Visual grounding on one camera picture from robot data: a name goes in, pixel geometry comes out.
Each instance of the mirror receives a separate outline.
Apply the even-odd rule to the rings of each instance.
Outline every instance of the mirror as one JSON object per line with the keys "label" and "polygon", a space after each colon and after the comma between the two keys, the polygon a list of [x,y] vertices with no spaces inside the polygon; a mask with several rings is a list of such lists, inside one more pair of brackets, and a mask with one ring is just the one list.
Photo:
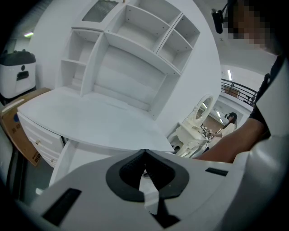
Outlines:
{"label": "mirror", "polygon": [[206,99],[200,106],[197,115],[196,115],[196,119],[199,119],[203,112],[208,108],[208,106],[210,105],[210,98]]}

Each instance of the white ceiling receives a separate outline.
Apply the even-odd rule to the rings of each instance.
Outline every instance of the white ceiling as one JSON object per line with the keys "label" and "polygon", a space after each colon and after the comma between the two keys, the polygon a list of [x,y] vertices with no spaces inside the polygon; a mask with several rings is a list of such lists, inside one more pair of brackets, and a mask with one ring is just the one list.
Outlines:
{"label": "white ceiling", "polygon": [[39,1],[14,28],[11,39],[23,38],[24,34],[33,32],[40,17],[51,2],[52,0]]}
{"label": "white ceiling", "polygon": [[258,49],[257,46],[249,44],[244,39],[232,39],[226,29],[222,34],[215,31],[211,9],[223,9],[227,0],[194,0],[194,2],[204,15],[213,33],[221,64],[237,66],[262,75],[270,71],[276,59],[274,55]]}

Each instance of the black hair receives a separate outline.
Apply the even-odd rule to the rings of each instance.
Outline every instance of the black hair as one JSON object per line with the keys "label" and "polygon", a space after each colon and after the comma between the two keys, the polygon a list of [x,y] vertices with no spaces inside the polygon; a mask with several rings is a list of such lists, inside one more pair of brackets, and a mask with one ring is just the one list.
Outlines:
{"label": "black hair", "polygon": [[224,127],[223,129],[225,129],[229,124],[236,124],[237,123],[237,114],[235,112],[231,112],[229,115],[228,115],[228,118],[229,117],[233,117],[233,119],[231,121],[229,121]]}

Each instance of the woman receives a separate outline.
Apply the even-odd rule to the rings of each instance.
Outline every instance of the woman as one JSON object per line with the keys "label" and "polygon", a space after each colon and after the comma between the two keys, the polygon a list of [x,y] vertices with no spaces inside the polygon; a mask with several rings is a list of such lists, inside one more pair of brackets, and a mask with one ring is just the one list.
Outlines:
{"label": "woman", "polygon": [[220,139],[222,139],[224,136],[229,135],[230,133],[232,133],[234,130],[236,130],[236,121],[237,121],[237,114],[234,112],[231,112],[228,116],[228,120],[229,122],[223,127],[223,129],[218,132],[218,133],[214,133],[211,136],[212,141],[209,143],[208,147],[206,148],[206,151],[208,151],[210,148],[212,148],[216,143],[218,143],[220,141]]}

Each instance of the white shirt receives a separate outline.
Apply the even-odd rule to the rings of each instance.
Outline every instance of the white shirt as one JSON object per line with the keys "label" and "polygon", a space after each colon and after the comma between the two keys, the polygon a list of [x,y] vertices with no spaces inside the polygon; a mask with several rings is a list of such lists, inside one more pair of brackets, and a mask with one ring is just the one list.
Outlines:
{"label": "white shirt", "polygon": [[220,131],[222,133],[222,137],[216,137],[216,136],[213,137],[208,147],[211,149],[214,145],[216,145],[216,143],[220,141],[220,139],[232,133],[235,130],[235,128],[236,128],[235,124],[229,124],[225,129]]}

